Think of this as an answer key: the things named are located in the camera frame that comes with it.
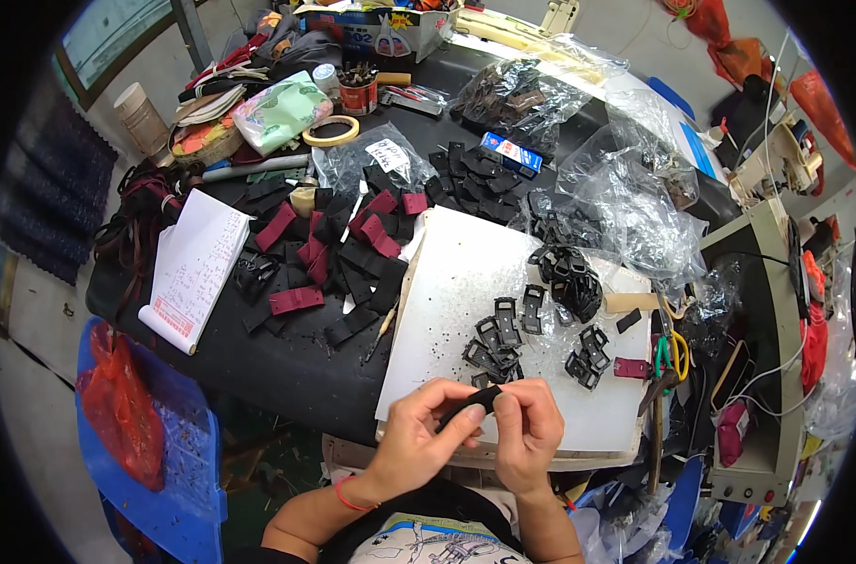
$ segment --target blue box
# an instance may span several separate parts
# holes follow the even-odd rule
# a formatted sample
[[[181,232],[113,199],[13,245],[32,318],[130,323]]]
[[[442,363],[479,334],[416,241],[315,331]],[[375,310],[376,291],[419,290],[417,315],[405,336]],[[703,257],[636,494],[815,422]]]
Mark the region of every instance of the blue box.
[[[487,132],[481,138],[481,151],[490,159],[512,169],[519,174],[534,178],[541,171],[543,160],[539,155],[527,149],[523,149],[512,141],[506,141],[499,135]]]

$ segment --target yellow tape roll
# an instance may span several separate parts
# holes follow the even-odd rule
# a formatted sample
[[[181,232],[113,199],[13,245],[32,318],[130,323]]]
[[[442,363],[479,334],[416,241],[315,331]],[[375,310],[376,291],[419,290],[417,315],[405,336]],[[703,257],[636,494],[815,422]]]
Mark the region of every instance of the yellow tape roll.
[[[346,124],[350,126],[350,130],[343,135],[336,137],[314,137],[312,131],[318,129],[322,125],[328,124]],[[330,116],[322,119],[317,124],[312,124],[311,127],[303,130],[303,141],[310,147],[333,147],[351,141],[359,135],[359,121],[350,116]]]

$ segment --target floral tissue package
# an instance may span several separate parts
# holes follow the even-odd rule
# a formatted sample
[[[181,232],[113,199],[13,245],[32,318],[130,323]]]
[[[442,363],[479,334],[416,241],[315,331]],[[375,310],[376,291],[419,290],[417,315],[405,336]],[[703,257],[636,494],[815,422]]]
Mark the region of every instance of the floral tissue package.
[[[333,111],[328,96],[301,70],[244,102],[233,118],[249,145],[266,156]]]

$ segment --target notepad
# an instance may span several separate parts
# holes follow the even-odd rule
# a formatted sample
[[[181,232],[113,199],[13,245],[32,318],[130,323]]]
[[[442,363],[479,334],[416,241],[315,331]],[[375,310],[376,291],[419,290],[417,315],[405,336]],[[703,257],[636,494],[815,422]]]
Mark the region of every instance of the notepad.
[[[152,296],[140,321],[193,355],[248,236],[248,215],[191,191],[177,224],[159,234]]]

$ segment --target green floor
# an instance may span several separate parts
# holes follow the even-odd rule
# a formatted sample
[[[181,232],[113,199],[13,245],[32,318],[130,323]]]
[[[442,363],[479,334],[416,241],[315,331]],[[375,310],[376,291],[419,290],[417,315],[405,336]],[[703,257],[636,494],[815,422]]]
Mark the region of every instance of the green floor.
[[[319,487],[321,479],[321,433],[296,423],[277,420],[274,413],[264,412],[251,405],[221,396],[216,411],[221,428],[228,430],[237,440],[249,440],[278,429],[289,431],[289,437],[272,445],[262,462],[280,470],[285,480],[275,488],[276,497],[258,486],[228,495],[228,520],[221,524],[221,545],[225,554],[244,546],[258,546],[268,521],[291,492],[305,492]]]

